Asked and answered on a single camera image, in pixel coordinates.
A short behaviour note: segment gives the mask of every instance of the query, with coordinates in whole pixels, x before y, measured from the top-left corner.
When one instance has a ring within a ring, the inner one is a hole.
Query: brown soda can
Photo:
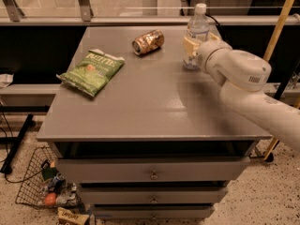
[[[149,33],[136,37],[132,42],[132,48],[137,55],[147,54],[164,43],[165,38],[160,30],[153,30]]]

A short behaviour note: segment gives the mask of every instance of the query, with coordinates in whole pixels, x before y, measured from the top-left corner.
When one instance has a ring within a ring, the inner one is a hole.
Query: wooden stick
[[[281,10],[281,13],[280,13],[280,16],[278,18],[277,24],[275,26],[273,35],[271,36],[268,47],[267,47],[267,49],[265,51],[265,54],[264,54],[264,57],[263,57],[263,59],[267,62],[270,61],[272,53],[273,53],[273,51],[274,51],[274,49],[275,49],[275,47],[278,43],[279,36],[281,34],[284,23],[286,22],[286,20],[289,16],[289,13],[290,13],[291,8],[293,6],[293,2],[294,2],[294,0],[285,0],[285,3],[284,3],[283,8]],[[268,159],[269,155],[272,153],[273,149],[276,147],[278,142],[279,142],[279,139],[273,138],[273,140],[270,142],[268,148],[266,149],[266,151],[264,153],[263,160]]]
[[[282,28],[284,26],[284,23],[287,20],[287,17],[289,16],[289,13],[291,11],[291,7],[293,6],[294,0],[285,0],[285,3],[283,5],[283,8],[281,10],[280,16],[278,18],[276,27],[274,29],[273,35],[271,36],[271,39],[269,41],[268,47],[265,51],[263,59],[267,62],[270,61],[270,58],[272,56],[272,53],[275,49],[276,44],[278,43],[279,36],[281,34]]]

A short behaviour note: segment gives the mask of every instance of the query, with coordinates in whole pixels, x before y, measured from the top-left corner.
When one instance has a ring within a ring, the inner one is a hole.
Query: green chip bag
[[[63,83],[94,97],[124,65],[123,57],[114,57],[101,50],[90,50],[74,69],[57,75]]]

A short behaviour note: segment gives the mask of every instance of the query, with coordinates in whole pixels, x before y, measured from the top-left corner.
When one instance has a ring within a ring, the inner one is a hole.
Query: gray tabletop
[[[165,43],[139,57],[132,40],[160,29]],[[223,106],[209,75],[183,68],[185,26],[87,28],[70,68],[90,49],[126,63],[95,98],[61,85],[37,135],[46,142],[259,140],[270,135]]]

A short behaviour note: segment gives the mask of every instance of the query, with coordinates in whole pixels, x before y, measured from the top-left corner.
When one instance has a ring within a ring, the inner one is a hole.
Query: can
[[[149,33],[136,37],[132,41],[132,48],[137,55],[143,55],[160,48],[164,41],[165,38],[161,31],[153,30]]]
[[[48,191],[54,191],[59,188],[64,182],[64,176],[59,172],[47,185]]]

